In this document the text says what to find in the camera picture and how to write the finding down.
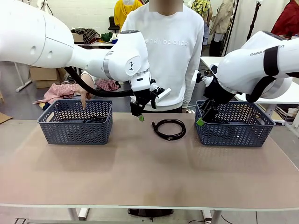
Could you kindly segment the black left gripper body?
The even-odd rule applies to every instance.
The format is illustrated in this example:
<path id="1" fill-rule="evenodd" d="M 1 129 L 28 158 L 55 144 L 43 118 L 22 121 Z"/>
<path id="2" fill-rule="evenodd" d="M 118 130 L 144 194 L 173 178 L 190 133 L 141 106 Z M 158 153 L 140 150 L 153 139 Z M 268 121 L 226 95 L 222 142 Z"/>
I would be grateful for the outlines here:
<path id="1" fill-rule="evenodd" d="M 145 105 L 151 101 L 150 89 L 134 91 L 133 93 L 135 96 L 135 103 L 142 107 L 145 107 Z"/>

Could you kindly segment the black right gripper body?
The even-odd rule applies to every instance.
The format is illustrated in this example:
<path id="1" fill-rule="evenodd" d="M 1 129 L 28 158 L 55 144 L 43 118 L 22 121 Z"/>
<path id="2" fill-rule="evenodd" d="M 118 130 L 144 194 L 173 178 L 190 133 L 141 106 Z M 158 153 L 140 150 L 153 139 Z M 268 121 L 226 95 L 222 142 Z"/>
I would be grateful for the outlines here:
<path id="1" fill-rule="evenodd" d="M 205 87 L 203 95 L 218 104 L 227 104 L 234 97 L 233 93 L 221 87 L 216 78 L 213 78 L 209 86 Z"/>

